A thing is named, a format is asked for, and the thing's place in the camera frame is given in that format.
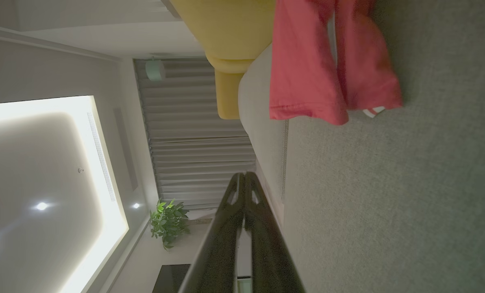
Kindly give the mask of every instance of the yellow sofa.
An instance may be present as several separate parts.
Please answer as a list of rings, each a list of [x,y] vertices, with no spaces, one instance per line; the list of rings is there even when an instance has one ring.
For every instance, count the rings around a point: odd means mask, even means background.
[[[217,111],[239,119],[239,82],[272,42],[275,0],[172,0],[215,68]]]

